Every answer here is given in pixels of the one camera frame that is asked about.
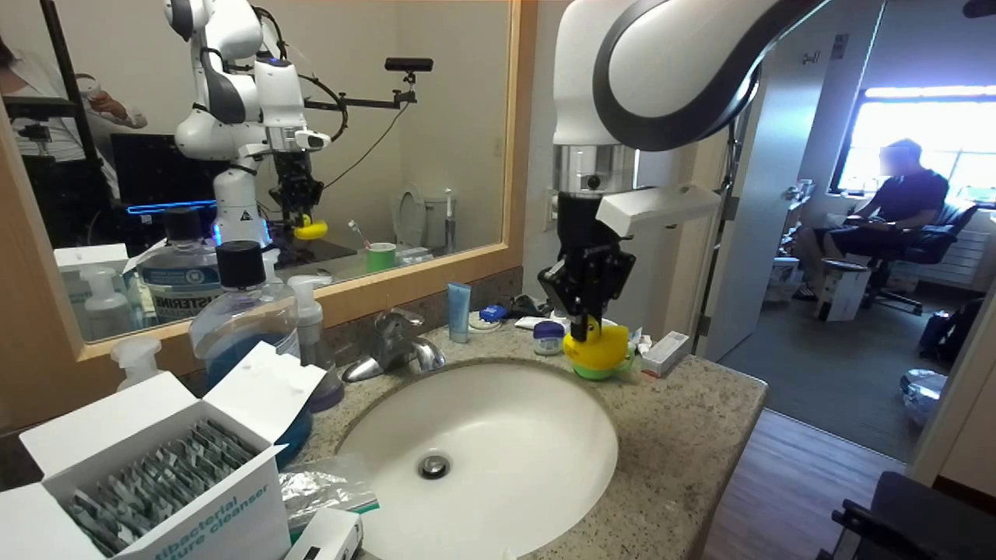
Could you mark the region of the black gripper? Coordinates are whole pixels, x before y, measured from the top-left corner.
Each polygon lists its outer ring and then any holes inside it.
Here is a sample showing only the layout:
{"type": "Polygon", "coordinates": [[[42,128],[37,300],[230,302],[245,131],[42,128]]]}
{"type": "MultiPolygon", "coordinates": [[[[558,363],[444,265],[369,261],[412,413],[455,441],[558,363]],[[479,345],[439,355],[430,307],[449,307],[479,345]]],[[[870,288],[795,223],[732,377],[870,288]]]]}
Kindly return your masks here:
{"type": "Polygon", "coordinates": [[[607,304],[622,293],[634,254],[621,250],[621,237],[598,222],[598,199],[558,195],[558,258],[540,272],[550,304],[570,313],[570,337],[584,341],[604,329],[607,304]]]}

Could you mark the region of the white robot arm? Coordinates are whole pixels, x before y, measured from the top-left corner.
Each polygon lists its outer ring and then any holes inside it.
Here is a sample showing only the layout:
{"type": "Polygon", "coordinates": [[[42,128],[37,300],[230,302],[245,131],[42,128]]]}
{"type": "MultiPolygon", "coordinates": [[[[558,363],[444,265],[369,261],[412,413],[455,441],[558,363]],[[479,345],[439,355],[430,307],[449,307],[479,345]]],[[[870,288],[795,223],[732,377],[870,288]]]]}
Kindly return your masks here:
{"type": "Polygon", "coordinates": [[[555,36],[558,258],[549,302],[588,341],[634,254],[611,202],[632,194],[632,157],[701,144],[732,123],[762,62],[831,0],[570,0],[555,36]]]}

